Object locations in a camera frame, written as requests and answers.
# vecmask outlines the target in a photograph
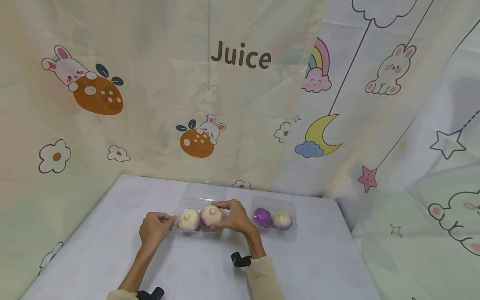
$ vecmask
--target yellow crescent moon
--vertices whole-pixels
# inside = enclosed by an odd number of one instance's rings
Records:
[[[320,148],[322,148],[322,150],[324,151],[324,155],[334,152],[335,150],[340,148],[340,146],[342,145],[342,144],[338,144],[338,145],[332,146],[325,143],[324,141],[325,128],[337,116],[338,114],[321,117],[320,119],[316,120],[310,125],[310,127],[307,130],[307,133],[305,134],[305,140],[312,141],[315,144],[319,145]]]

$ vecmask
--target hand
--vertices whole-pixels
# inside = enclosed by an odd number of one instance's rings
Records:
[[[161,241],[172,229],[177,216],[170,216],[165,213],[149,212],[143,223],[140,225],[140,239],[142,247],[157,249]]]
[[[251,230],[256,230],[255,225],[248,219],[247,212],[243,205],[237,199],[228,201],[216,201],[212,202],[212,205],[220,208],[225,208],[230,211],[230,214],[226,219],[213,224],[210,229],[217,230],[222,228],[228,228],[236,232],[246,234]]]

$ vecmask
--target pink star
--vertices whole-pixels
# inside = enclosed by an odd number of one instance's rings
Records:
[[[363,183],[365,187],[365,193],[368,193],[370,188],[377,187],[377,181],[375,180],[375,175],[377,174],[377,169],[368,170],[365,166],[362,166],[363,175],[358,178],[358,181]]]

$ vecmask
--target pink cloud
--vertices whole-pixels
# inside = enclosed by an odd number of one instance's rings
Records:
[[[307,92],[319,93],[320,91],[329,90],[332,87],[332,82],[328,75],[323,75],[322,69],[313,68],[308,72],[307,78],[303,80],[302,89]]]

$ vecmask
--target beige sleeve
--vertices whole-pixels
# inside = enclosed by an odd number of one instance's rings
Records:
[[[285,300],[271,257],[252,259],[247,267],[247,279],[253,300]]]
[[[116,289],[108,293],[107,300],[138,300],[137,293],[130,293],[123,289]]]

